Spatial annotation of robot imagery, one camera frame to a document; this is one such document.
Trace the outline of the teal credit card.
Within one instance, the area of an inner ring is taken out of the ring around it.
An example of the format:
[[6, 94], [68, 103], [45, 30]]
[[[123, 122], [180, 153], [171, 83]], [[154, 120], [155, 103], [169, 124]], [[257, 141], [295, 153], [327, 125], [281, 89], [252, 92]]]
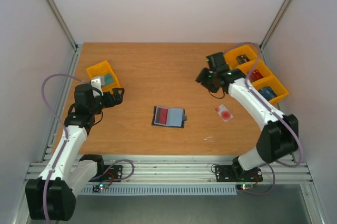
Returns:
[[114, 84], [115, 80], [111, 74], [104, 75], [104, 85]]

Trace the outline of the white card red circles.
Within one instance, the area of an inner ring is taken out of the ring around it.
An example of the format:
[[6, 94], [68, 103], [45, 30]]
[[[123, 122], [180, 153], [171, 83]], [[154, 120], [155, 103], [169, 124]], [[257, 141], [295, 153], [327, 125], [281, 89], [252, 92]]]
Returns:
[[217, 106], [215, 108], [215, 111], [222, 118], [222, 120], [224, 122], [229, 121], [233, 117], [233, 115], [231, 114], [231, 112], [223, 104]]

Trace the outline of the black credit card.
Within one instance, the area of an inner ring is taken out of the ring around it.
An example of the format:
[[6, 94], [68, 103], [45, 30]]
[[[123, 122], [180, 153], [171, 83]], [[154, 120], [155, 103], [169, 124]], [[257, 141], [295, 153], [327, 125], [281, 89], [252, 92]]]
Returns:
[[239, 65], [250, 61], [250, 59], [245, 54], [237, 56], [236, 60], [238, 61]]

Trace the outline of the red credit card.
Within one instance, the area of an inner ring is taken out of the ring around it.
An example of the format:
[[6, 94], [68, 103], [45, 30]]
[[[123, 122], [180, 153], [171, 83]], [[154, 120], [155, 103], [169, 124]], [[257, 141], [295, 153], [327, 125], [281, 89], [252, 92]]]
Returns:
[[250, 76], [250, 81], [251, 82], [255, 82], [257, 80], [260, 80], [264, 78], [264, 76], [260, 73], [259, 70], [254, 70], [252, 73], [251, 73], [251, 76]]

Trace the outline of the blue leather card holder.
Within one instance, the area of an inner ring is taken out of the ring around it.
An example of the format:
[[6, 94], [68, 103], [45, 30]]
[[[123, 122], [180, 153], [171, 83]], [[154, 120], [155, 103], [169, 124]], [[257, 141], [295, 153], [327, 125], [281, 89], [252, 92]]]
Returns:
[[185, 114], [185, 109], [182, 108], [168, 108], [168, 117], [166, 125], [156, 124], [155, 123], [155, 113], [156, 108], [162, 107], [167, 108], [164, 106], [155, 106], [153, 109], [153, 118], [152, 118], [152, 125], [153, 126], [162, 126], [167, 128], [184, 128], [185, 121], [187, 120], [187, 116]]

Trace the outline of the blue credit card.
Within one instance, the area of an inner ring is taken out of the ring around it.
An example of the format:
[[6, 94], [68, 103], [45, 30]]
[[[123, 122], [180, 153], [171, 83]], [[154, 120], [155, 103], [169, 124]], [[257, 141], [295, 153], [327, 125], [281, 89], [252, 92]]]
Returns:
[[258, 90], [258, 92], [267, 100], [270, 101], [277, 97], [276, 93], [272, 90], [271, 87], [266, 86]]

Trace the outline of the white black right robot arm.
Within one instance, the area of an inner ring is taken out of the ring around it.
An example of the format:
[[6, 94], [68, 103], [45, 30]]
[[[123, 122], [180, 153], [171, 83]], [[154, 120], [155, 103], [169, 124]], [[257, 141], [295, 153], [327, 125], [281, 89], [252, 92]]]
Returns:
[[230, 69], [224, 53], [218, 52], [206, 57], [208, 67], [201, 70], [197, 83], [210, 93], [222, 89], [236, 99], [251, 115], [261, 130], [256, 146], [233, 159], [231, 175], [242, 181], [253, 170], [263, 164], [270, 164], [295, 151], [303, 152], [299, 142], [297, 118], [285, 115], [271, 105], [250, 83], [240, 69]]

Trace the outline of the yellow bin left side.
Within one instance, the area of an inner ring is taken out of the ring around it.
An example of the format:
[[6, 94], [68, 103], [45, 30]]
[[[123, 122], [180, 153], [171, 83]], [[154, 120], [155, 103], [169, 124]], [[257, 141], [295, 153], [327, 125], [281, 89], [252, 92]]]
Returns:
[[121, 84], [116, 74], [114, 73], [110, 63], [107, 60], [104, 60], [100, 63], [87, 67], [86, 72], [89, 75], [90, 79], [96, 76], [104, 76], [108, 73], [114, 77], [115, 80], [114, 84], [105, 85], [104, 87], [102, 87], [102, 90], [104, 92], [111, 91], [112, 88], [121, 88]]

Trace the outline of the yellow bin far right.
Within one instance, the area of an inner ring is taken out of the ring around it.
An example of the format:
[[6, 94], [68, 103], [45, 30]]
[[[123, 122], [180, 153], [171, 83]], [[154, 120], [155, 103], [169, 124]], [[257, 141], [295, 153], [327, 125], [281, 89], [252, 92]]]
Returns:
[[224, 53], [224, 59], [230, 69], [257, 59], [256, 52], [249, 45], [242, 45]]

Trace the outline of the yellow bin middle right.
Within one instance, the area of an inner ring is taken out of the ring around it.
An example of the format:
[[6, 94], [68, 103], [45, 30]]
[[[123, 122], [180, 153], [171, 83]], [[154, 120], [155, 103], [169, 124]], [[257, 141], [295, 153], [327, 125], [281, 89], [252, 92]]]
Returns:
[[271, 76], [272, 72], [269, 68], [264, 64], [263, 61], [259, 60], [257, 65], [255, 65], [256, 61], [249, 61], [243, 64], [240, 64], [237, 68], [240, 69], [245, 75], [248, 75], [249, 71], [253, 69], [249, 79], [251, 83], [261, 80], [265, 77]]

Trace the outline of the left small circuit board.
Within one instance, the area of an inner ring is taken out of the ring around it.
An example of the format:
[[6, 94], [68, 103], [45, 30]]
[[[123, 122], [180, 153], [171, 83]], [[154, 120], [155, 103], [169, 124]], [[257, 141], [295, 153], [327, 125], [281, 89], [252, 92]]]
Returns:
[[98, 185], [92, 186], [92, 192], [93, 193], [99, 193], [99, 192], [102, 192], [102, 191], [106, 190], [108, 187], [109, 187], [108, 184], [100, 183]]

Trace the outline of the right small circuit board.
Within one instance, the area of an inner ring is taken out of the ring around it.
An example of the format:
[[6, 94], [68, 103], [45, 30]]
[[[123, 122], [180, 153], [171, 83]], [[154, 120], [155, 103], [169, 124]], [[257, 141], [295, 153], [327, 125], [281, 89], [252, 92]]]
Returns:
[[243, 183], [243, 184], [237, 184], [236, 188], [238, 190], [242, 190], [242, 191], [246, 191], [246, 190], [251, 190], [255, 188], [254, 184], [247, 184], [247, 183]]

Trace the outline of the left aluminium corner post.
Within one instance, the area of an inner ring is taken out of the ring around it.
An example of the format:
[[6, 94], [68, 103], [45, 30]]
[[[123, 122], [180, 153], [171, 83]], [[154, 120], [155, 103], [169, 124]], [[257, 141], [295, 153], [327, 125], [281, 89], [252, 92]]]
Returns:
[[59, 23], [61, 29], [63, 30], [64, 34], [66, 35], [71, 47], [74, 51], [77, 50], [78, 44], [75, 42], [73, 35], [71, 34], [70, 29], [68, 28], [64, 18], [61, 15], [56, 3], [54, 0], [46, 0], [48, 6], [50, 7], [54, 17], [56, 18], [57, 22]]

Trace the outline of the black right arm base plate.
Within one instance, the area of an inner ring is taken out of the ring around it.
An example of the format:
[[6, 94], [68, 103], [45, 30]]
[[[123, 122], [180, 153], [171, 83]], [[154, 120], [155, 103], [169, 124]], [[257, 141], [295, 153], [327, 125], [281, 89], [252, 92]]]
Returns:
[[262, 182], [262, 171], [255, 167], [245, 171], [232, 165], [216, 165], [215, 177], [217, 182]]

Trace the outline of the aluminium rail base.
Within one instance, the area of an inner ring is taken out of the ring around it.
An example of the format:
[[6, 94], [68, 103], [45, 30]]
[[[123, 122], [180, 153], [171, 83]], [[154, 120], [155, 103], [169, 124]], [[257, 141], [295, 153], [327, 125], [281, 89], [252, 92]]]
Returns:
[[[104, 154], [106, 164], [129, 159], [134, 174], [123, 180], [126, 184], [215, 184], [213, 164], [231, 164], [230, 155], [116, 155]], [[313, 184], [307, 164], [295, 168], [271, 164], [276, 184]]]

